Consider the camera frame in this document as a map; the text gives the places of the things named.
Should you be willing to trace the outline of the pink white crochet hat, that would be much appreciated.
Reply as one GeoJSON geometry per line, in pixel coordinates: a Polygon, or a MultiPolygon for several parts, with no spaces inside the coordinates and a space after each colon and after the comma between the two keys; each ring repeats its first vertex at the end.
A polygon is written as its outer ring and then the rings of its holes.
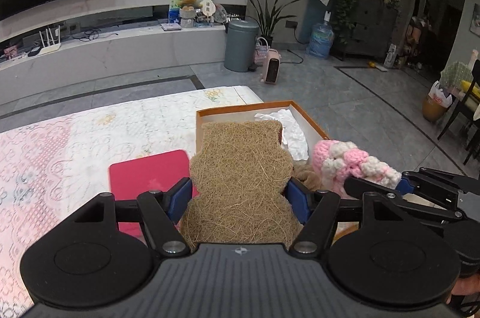
{"type": "Polygon", "coordinates": [[[394,189],[401,173],[380,161],[351,141],[322,140],[315,144],[312,168],[320,177],[321,187],[347,198],[344,183],[348,177],[369,180],[394,189]]]}

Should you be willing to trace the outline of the brown twisted towel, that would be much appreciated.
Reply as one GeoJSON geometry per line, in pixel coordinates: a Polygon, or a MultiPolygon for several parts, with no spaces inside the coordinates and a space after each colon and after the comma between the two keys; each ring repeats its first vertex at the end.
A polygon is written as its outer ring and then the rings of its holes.
{"type": "Polygon", "coordinates": [[[294,161],[292,177],[299,180],[310,191],[322,189],[321,179],[311,164],[305,161],[294,161]]]}

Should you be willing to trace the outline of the red storage cube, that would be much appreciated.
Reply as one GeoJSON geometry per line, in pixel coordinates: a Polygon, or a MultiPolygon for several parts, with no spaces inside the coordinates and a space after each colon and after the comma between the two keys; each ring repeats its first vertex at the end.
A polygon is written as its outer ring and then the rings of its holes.
{"type": "Polygon", "coordinates": [[[190,159],[184,150],[173,150],[120,163],[109,169],[111,192],[118,200],[133,200],[150,190],[167,192],[190,176],[190,159]]]}

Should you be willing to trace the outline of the brown basket with bag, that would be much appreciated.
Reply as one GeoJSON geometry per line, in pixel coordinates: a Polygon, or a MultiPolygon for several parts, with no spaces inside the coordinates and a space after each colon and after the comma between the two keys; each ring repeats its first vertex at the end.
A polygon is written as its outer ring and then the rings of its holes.
{"type": "Polygon", "coordinates": [[[425,96],[422,103],[422,115],[427,121],[435,123],[446,113],[452,103],[452,95],[437,80],[425,96]]]}

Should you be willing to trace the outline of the black dining chair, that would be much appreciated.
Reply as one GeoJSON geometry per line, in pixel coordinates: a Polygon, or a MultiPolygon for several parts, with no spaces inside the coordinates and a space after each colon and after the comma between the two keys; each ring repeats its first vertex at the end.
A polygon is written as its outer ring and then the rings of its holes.
{"type": "Polygon", "coordinates": [[[479,59],[473,63],[456,62],[449,64],[440,74],[439,84],[446,90],[452,90],[456,99],[453,111],[438,135],[440,140],[458,116],[464,116],[477,130],[468,143],[468,154],[464,164],[474,154],[479,153],[479,59]]]}

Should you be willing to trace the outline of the patterned tablecloth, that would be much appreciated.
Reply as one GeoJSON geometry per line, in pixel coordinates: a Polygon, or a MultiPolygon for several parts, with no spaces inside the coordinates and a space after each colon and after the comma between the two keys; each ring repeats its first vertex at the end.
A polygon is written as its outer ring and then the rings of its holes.
{"type": "Polygon", "coordinates": [[[1,134],[1,316],[32,301],[20,259],[36,240],[110,188],[113,163],[170,150],[195,153],[197,111],[259,103],[247,86],[218,87],[122,102],[1,134]]]}

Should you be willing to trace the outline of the pink space heater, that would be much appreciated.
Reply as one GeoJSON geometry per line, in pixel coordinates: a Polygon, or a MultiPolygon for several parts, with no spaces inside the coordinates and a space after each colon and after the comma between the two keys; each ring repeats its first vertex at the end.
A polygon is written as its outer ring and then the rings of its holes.
{"type": "Polygon", "coordinates": [[[268,85],[275,85],[278,82],[281,54],[272,49],[263,37],[256,38],[254,64],[262,69],[261,82],[268,85]]]}

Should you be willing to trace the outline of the blue water jug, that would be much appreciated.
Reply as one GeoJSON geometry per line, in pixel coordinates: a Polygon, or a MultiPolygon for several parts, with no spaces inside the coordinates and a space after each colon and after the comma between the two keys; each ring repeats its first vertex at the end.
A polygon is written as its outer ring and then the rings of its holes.
{"type": "Polygon", "coordinates": [[[326,11],[323,21],[312,27],[306,52],[308,55],[319,59],[329,57],[329,52],[335,39],[334,31],[330,25],[331,12],[326,11]]]}

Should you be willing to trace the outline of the dark cabinet with plants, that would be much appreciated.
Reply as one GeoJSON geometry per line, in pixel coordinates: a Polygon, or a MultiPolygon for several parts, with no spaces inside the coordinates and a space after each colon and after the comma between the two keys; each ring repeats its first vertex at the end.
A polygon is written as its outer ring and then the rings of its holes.
{"type": "Polygon", "coordinates": [[[339,59],[385,58],[399,5],[400,0],[333,0],[334,41],[330,54],[339,59]]]}

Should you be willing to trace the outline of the grey trash bin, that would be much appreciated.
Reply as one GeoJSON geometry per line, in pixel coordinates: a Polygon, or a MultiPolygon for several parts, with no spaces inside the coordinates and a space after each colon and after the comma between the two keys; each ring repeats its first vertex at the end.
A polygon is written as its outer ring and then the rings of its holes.
{"type": "Polygon", "coordinates": [[[253,64],[259,26],[252,20],[232,20],[226,29],[224,67],[247,72],[253,64]]]}

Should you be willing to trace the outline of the potted long-leaf plant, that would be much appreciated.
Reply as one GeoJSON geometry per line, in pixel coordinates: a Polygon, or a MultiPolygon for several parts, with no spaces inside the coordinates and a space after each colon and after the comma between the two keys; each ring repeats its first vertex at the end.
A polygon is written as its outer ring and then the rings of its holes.
{"type": "Polygon", "coordinates": [[[259,27],[259,35],[272,44],[274,31],[276,26],[283,20],[290,20],[296,15],[284,15],[283,11],[297,2],[302,0],[291,0],[281,2],[281,0],[273,0],[272,4],[268,0],[247,0],[254,10],[253,20],[259,27]]]}

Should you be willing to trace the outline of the marble tv console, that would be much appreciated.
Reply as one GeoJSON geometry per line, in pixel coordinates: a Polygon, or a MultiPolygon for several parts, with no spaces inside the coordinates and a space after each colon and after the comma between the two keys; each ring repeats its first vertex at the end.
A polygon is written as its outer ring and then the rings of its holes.
{"type": "Polygon", "coordinates": [[[1,103],[90,80],[224,59],[223,26],[165,31],[114,30],[93,41],[65,41],[47,54],[1,64],[1,103]]]}

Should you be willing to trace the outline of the teddy bear on stand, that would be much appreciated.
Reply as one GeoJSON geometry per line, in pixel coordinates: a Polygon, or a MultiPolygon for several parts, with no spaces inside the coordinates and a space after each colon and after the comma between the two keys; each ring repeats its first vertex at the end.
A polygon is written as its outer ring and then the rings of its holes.
{"type": "Polygon", "coordinates": [[[196,3],[197,0],[179,1],[180,26],[183,29],[193,28],[196,18],[196,3]]]}

